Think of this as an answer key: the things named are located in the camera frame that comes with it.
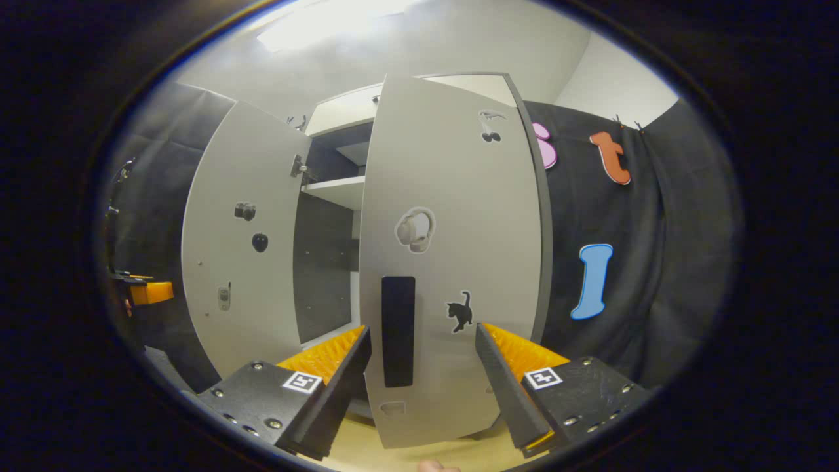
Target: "ceiling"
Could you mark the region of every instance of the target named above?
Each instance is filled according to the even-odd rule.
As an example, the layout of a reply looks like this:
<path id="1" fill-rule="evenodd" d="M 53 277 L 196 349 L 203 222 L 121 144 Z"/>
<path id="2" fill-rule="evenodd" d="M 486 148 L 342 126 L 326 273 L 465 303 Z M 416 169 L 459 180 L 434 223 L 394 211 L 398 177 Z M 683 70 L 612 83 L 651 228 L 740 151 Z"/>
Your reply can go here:
<path id="1" fill-rule="evenodd" d="M 389 72 L 508 72 L 525 100 L 553 103 L 590 35 L 526 0 L 424 0 L 403 13 L 375 18 L 364 30 L 335 34 L 304 49 L 270 52 L 257 40 L 266 28 L 293 21 L 296 14 L 243 27 L 205 48 L 175 77 L 279 118 L 294 115 L 294 124 L 318 102 L 379 83 Z"/>

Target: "cabinet door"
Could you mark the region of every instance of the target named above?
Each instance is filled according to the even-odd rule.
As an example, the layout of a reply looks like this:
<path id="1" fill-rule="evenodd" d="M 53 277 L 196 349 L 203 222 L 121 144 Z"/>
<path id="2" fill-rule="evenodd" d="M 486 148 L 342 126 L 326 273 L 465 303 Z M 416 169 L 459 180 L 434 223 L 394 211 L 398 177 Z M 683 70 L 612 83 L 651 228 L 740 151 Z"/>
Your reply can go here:
<path id="1" fill-rule="evenodd" d="M 498 139 L 486 139 L 487 127 Z M 539 200 L 519 112 L 460 88 L 388 76 L 367 158 L 360 310 L 372 335 L 365 378 L 382 443 L 408 447 L 481 431 L 499 410 L 475 351 L 476 324 L 530 338 L 539 294 Z M 398 228 L 416 208 L 433 216 L 427 246 L 427 214 L 412 220 L 413 234 Z M 411 238 L 419 240 L 413 249 L 405 245 Z M 382 309 L 390 276 L 414 277 L 413 320 L 396 310 L 404 322 L 383 323 L 393 314 Z M 412 337 L 383 333 L 401 326 Z M 386 378 L 407 370 L 408 382 Z"/>
<path id="2" fill-rule="evenodd" d="M 222 378 L 250 360 L 279 362 L 300 351 L 292 260 L 301 175 L 290 172 L 294 156 L 305 160 L 310 144 L 300 131 L 239 102 L 195 172 L 181 241 L 184 291 L 201 345 Z M 253 218 L 238 218 L 238 203 L 255 208 Z"/>

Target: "black fabric backdrop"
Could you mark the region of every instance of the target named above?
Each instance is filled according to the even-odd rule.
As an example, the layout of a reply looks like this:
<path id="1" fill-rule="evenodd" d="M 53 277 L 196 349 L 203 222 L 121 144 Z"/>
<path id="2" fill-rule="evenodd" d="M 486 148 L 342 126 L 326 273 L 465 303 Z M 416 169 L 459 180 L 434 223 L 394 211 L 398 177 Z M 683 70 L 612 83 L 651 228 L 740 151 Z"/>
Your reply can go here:
<path id="1" fill-rule="evenodd" d="M 594 355 L 646 386 L 660 385 L 695 353 L 730 280 L 739 224 L 722 149 L 683 102 L 641 134 L 617 121 L 525 102 L 558 155 L 548 169 L 554 272 L 542 344 Z M 603 169 L 593 134 L 623 147 L 622 186 Z M 610 244 L 604 310 L 572 320 L 585 266 L 580 249 Z"/>

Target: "cat sticker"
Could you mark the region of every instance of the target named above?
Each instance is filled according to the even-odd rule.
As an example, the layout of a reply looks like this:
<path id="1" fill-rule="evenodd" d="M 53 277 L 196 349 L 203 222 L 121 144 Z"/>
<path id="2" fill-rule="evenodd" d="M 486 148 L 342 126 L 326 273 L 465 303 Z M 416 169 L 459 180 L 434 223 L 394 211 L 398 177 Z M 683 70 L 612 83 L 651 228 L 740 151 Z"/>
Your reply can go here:
<path id="1" fill-rule="evenodd" d="M 449 307 L 449 318 L 455 318 L 457 320 L 457 326 L 451 330 L 452 334 L 462 331 L 467 323 L 472 324 L 472 309 L 469 307 L 469 301 L 472 299 L 472 294 L 466 290 L 461 293 L 466 296 L 466 302 L 462 304 L 458 302 L 446 303 Z"/>

